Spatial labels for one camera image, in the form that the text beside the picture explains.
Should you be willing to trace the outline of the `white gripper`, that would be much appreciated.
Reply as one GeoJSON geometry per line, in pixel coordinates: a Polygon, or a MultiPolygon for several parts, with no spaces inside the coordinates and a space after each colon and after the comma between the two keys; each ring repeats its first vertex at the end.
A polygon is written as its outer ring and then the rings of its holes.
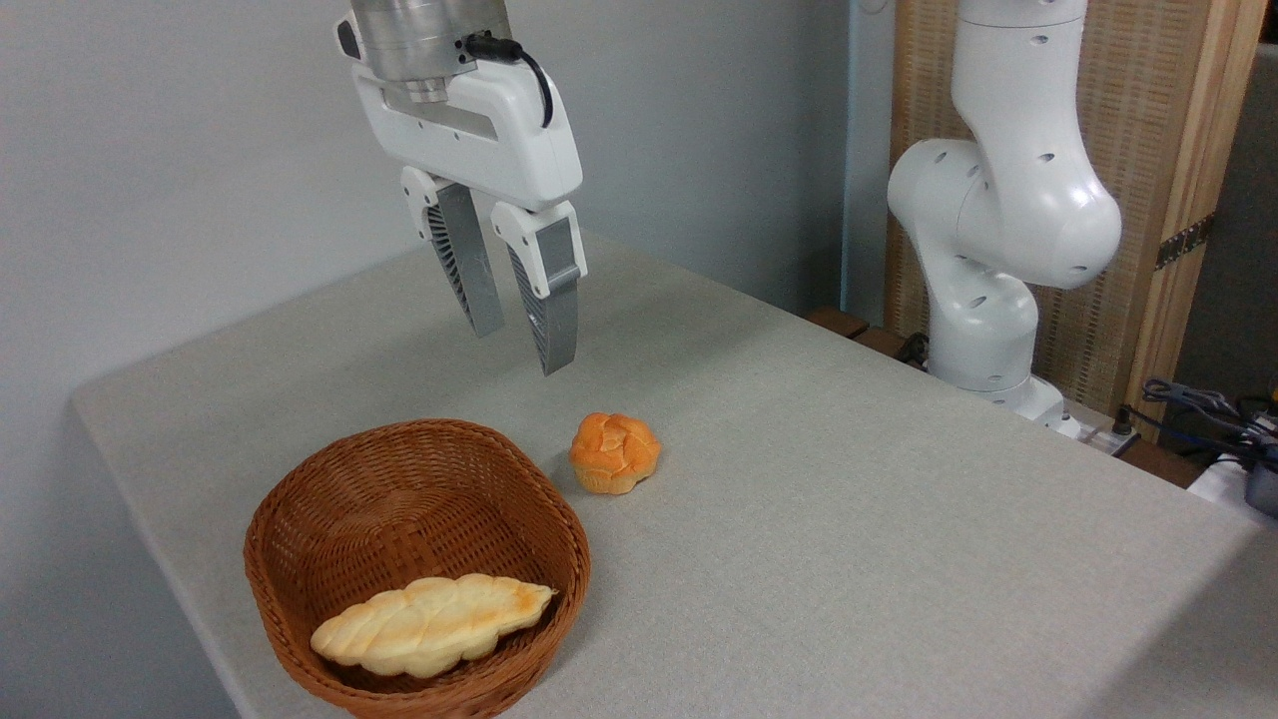
{"type": "Polygon", "coordinates": [[[498,199],[491,222],[506,241],[542,372],[570,364],[588,269],[565,199],[581,184],[581,165],[558,91],[511,49],[507,17],[345,15],[334,36],[371,132],[406,163],[412,222],[475,336],[501,329],[505,315],[470,188],[498,199]]]}

